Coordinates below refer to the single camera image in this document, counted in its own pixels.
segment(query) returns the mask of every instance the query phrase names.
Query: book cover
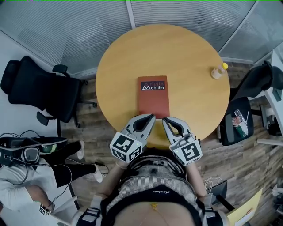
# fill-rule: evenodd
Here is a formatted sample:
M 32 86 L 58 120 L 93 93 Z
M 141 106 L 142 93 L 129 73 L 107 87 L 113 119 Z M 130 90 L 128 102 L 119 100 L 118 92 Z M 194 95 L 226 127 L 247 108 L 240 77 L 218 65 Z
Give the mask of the book cover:
M 170 116 L 166 76 L 138 78 L 138 112 L 154 114 L 157 119 Z

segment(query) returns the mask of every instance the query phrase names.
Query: chair armrest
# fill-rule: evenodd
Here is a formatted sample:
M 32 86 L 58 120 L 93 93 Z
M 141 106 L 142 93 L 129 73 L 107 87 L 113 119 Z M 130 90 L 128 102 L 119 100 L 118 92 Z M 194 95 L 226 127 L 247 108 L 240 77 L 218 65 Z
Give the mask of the chair armrest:
M 262 122 L 262 126 L 264 128 L 266 128 L 267 126 L 267 115 L 266 115 L 266 110 L 265 107 L 260 105 L 260 111 L 261 111 L 261 122 Z
M 229 143 L 232 143 L 235 141 L 234 137 L 234 127 L 232 123 L 232 115 L 227 114 L 225 116 L 225 130 L 226 130 L 226 137 Z
M 49 120 L 50 119 L 56 119 L 55 117 L 53 116 L 45 116 L 43 115 L 41 112 L 37 112 L 36 114 L 36 118 L 38 119 L 38 121 L 42 124 L 42 125 L 48 125 L 49 123 Z
M 1 89 L 5 94 L 11 93 L 20 65 L 21 63 L 18 60 L 8 62 L 1 80 Z
M 54 66 L 52 71 L 57 73 L 62 73 L 66 77 L 70 78 L 70 75 L 67 73 L 67 69 L 68 67 L 66 65 L 58 64 Z

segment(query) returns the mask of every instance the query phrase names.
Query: plastic bottle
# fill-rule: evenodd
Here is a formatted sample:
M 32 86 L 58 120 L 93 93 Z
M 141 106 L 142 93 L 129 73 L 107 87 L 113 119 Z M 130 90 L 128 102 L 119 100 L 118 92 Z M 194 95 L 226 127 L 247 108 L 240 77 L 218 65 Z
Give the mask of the plastic bottle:
M 214 79 L 219 79 L 222 75 L 227 73 L 228 64 L 223 63 L 211 71 L 211 76 Z

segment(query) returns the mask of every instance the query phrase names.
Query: round wooden table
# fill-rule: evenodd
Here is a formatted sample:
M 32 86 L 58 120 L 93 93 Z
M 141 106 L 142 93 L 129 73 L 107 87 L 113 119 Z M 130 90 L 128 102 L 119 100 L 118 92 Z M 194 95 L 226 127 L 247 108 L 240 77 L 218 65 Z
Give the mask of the round wooden table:
M 221 63 L 215 49 L 187 29 L 165 24 L 136 28 L 113 42 L 99 63 L 99 106 L 120 131 L 138 115 L 138 77 L 166 75 L 170 116 L 186 121 L 197 139 L 204 139 L 219 125 L 228 106 L 228 75 L 218 80 L 210 75 Z M 161 121 L 156 121 L 147 146 L 169 147 Z

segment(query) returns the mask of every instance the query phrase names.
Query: white wall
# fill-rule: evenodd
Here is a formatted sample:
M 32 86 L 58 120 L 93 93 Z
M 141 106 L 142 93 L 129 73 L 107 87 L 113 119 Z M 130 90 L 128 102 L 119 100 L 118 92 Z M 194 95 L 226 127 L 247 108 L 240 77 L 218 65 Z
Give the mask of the white wall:
M 27 49 L 0 32 L 0 80 L 8 61 L 21 60 L 24 56 L 30 56 L 44 70 L 52 71 L 50 65 L 41 61 Z M 10 104 L 8 95 L 0 89 L 0 134 L 5 132 L 21 134 L 28 129 L 32 129 L 42 136 L 57 136 L 56 120 L 50 120 L 48 126 L 44 126 L 36 118 L 38 111 L 39 109 L 33 106 Z

